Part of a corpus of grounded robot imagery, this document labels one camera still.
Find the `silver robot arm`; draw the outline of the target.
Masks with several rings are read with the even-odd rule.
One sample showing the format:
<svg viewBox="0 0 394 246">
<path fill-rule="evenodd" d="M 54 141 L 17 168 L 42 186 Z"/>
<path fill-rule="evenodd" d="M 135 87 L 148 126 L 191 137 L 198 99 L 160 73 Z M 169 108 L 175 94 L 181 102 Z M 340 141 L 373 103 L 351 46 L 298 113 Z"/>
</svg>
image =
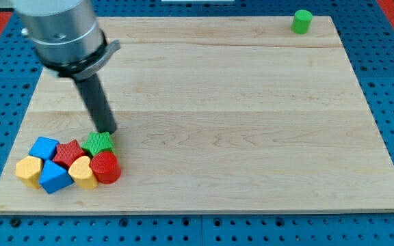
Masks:
<svg viewBox="0 0 394 246">
<path fill-rule="evenodd" d="M 120 49 L 108 42 L 91 0 L 11 0 L 41 63 L 76 81 L 95 75 Z"/>
</svg>

